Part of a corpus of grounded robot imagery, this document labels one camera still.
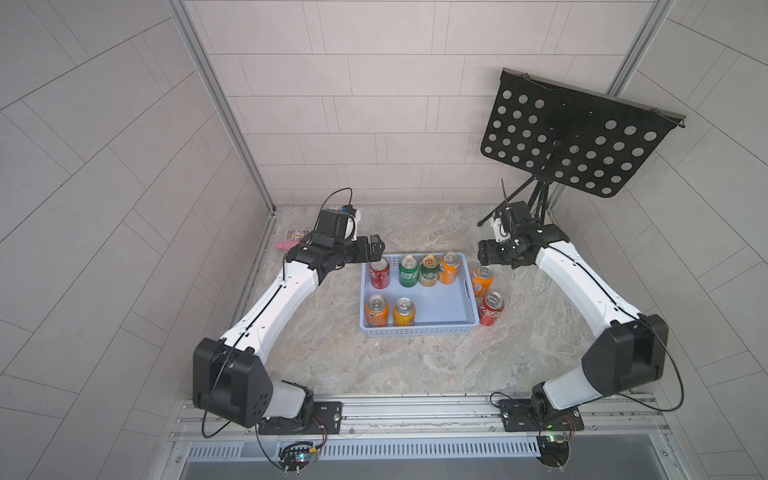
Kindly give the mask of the orange fanta can back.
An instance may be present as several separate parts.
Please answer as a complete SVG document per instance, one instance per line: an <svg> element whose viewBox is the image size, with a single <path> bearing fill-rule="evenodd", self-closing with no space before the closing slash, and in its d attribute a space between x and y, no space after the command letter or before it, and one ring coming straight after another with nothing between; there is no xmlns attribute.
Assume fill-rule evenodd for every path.
<svg viewBox="0 0 768 480"><path fill-rule="evenodd" d="M440 257L438 280L440 283L450 285L455 282L461 266L460 256L457 252L448 251Z"/></svg>

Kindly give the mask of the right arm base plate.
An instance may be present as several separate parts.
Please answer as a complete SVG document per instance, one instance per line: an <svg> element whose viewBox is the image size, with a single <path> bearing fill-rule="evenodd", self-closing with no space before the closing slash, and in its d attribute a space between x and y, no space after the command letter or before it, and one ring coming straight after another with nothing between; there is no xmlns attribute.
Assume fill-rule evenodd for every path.
<svg viewBox="0 0 768 480"><path fill-rule="evenodd" d="M585 429L583 418L577 407L566 410L545 407L542 413L538 413L530 399L506 397L494 400L493 405L499 410L503 429L507 433L575 433Z"/></svg>

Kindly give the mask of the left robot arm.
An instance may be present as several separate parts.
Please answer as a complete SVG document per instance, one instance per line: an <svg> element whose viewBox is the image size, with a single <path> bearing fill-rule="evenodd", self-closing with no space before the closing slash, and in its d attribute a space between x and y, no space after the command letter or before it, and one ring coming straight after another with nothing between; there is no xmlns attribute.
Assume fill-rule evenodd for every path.
<svg viewBox="0 0 768 480"><path fill-rule="evenodd" d="M193 404L241 427L264 421L288 431L312 423L311 389L270 378L265 364L282 330L326 276L347 264L379 261L377 235L332 240L316 232L286 252L275 280L251 309L218 339L204 338L193 353Z"/></svg>

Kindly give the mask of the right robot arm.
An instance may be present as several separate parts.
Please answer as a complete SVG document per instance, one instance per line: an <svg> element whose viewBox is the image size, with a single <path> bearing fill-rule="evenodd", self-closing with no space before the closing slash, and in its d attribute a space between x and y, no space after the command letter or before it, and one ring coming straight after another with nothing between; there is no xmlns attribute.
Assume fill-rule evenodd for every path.
<svg viewBox="0 0 768 480"><path fill-rule="evenodd" d="M534 222L491 223L492 240L478 245L483 265L536 266L567 295L594 341L579 366L534 387L543 413L564 411L659 380L667 357L668 325L626 302L578 253L559 227Z"/></svg>

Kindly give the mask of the dark green gold-top can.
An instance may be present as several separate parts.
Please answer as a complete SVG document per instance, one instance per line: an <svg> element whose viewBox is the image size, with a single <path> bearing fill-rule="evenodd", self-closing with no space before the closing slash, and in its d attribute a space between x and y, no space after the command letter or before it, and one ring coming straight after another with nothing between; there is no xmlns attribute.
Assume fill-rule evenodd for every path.
<svg viewBox="0 0 768 480"><path fill-rule="evenodd" d="M419 265L419 283L424 287L433 287L438 283L440 260L434 254L424 255Z"/></svg>

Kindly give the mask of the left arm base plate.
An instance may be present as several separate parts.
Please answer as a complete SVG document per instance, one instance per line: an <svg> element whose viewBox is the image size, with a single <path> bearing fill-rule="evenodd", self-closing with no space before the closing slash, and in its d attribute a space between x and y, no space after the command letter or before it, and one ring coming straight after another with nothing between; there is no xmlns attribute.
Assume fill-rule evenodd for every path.
<svg viewBox="0 0 768 480"><path fill-rule="evenodd" d="M329 435L340 432L342 402L313 402L304 405L295 418L272 417L258 425L261 435Z"/></svg>

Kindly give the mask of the green sprite can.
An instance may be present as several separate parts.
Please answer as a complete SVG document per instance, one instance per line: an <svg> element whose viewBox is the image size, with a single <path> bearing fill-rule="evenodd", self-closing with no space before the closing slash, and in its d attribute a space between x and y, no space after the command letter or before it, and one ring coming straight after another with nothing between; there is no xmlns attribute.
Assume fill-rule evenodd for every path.
<svg viewBox="0 0 768 480"><path fill-rule="evenodd" d="M414 287L420 279L420 261L408 254L401 258L399 265L399 283L405 288Z"/></svg>

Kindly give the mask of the red cola can front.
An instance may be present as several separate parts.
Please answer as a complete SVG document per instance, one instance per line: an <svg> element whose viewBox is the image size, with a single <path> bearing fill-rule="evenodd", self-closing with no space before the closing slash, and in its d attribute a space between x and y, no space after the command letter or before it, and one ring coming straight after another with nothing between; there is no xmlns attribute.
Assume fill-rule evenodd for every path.
<svg viewBox="0 0 768 480"><path fill-rule="evenodd" d="M497 291L488 291L478 304L479 323L492 326L496 323L505 307L503 296Z"/></svg>

